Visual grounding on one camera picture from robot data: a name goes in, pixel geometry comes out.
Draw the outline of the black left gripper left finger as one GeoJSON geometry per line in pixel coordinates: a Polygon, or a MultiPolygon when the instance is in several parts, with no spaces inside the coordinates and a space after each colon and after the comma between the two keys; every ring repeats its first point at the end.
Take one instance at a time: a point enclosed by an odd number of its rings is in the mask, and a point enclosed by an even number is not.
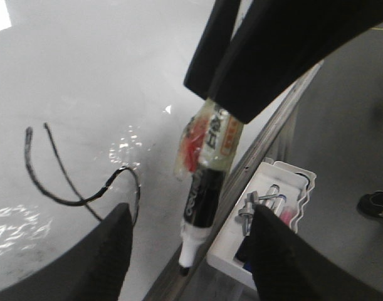
{"type": "Polygon", "coordinates": [[[118,300],[130,266],[133,226],[120,203],[57,260],[0,291],[0,300],[118,300]]]}

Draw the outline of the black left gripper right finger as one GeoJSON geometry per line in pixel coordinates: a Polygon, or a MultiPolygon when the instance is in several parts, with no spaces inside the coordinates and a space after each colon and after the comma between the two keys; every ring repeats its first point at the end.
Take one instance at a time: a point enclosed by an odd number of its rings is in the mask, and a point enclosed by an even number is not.
{"type": "Polygon", "coordinates": [[[383,300],[295,234],[266,206],[254,211],[249,262],[260,300],[383,300]]]}

